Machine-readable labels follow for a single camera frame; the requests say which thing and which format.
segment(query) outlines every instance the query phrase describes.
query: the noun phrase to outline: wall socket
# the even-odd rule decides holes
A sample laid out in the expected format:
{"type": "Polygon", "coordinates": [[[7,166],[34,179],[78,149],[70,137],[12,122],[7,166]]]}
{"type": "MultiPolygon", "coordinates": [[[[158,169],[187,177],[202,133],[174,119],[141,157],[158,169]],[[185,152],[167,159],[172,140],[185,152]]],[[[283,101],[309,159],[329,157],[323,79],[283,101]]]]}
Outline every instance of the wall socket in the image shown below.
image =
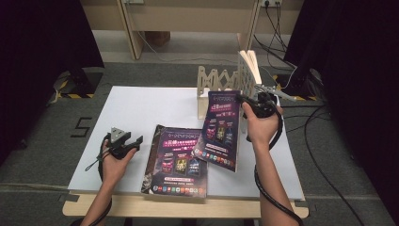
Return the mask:
{"type": "MultiPolygon", "coordinates": [[[[282,0],[268,0],[268,1],[269,1],[270,8],[276,8],[278,3],[279,3],[279,6],[281,7],[282,0]]],[[[262,7],[264,7],[265,2],[266,2],[266,0],[262,0],[262,4],[261,4],[262,7]]]]}

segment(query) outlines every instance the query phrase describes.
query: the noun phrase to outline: forearm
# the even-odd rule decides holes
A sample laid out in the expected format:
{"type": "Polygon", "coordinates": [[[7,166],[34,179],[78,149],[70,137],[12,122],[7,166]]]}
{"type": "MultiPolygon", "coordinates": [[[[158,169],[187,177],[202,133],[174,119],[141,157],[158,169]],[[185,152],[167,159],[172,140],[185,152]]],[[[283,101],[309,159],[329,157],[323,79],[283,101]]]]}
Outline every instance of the forearm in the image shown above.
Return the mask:
{"type": "MultiPolygon", "coordinates": [[[[287,194],[282,186],[276,166],[267,145],[253,144],[256,156],[256,168],[264,190],[277,202],[293,211],[287,194]]],[[[297,222],[279,210],[261,194],[261,214],[265,225],[298,225],[297,222]]]]}
{"type": "MultiPolygon", "coordinates": [[[[102,184],[96,198],[89,207],[88,212],[82,221],[82,226],[91,224],[103,214],[111,201],[113,190],[114,185],[102,184]]],[[[104,220],[105,218],[98,225],[104,225],[104,220]]]]}

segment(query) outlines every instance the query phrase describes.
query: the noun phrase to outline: power outlet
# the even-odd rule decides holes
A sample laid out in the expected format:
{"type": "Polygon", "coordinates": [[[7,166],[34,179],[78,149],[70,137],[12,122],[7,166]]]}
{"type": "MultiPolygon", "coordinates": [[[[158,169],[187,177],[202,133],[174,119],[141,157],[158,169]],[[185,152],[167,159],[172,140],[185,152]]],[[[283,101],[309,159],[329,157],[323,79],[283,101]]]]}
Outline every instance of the power outlet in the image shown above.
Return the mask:
{"type": "Polygon", "coordinates": [[[276,8],[276,7],[281,7],[282,0],[262,0],[261,6],[265,6],[265,2],[269,2],[269,7],[270,8],[276,8]]]}

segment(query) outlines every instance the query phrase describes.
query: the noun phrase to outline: person's left hand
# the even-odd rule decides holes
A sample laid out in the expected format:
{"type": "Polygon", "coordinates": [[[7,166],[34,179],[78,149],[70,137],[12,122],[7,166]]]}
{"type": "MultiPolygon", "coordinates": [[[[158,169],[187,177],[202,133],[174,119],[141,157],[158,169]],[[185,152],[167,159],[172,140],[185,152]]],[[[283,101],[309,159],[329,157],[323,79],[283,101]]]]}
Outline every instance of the person's left hand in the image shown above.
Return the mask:
{"type": "MultiPolygon", "coordinates": [[[[104,142],[103,150],[105,150],[108,140],[104,142]]],[[[136,148],[130,150],[121,160],[115,158],[109,152],[103,153],[103,184],[115,186],[122,178],[126,171],[127,164],[136,153],[136,148]]]]}

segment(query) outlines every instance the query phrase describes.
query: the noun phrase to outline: booklet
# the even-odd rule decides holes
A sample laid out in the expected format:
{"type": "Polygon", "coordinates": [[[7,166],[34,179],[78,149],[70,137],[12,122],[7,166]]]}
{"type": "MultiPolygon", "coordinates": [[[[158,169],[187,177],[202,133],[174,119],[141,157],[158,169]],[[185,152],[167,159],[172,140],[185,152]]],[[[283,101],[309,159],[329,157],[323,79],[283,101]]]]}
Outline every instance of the booklet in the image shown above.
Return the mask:
{"type": "Polygon", "coordinates": [[[205,198],[208,165],[191,155],[200,129],[157,125],[141,192],[205,198]]]}
{"type": "Polygon", "coordinates": [[[206,118],[193,155],[228,170],[237,170],[239,90],[209,91],[206,118]]]}

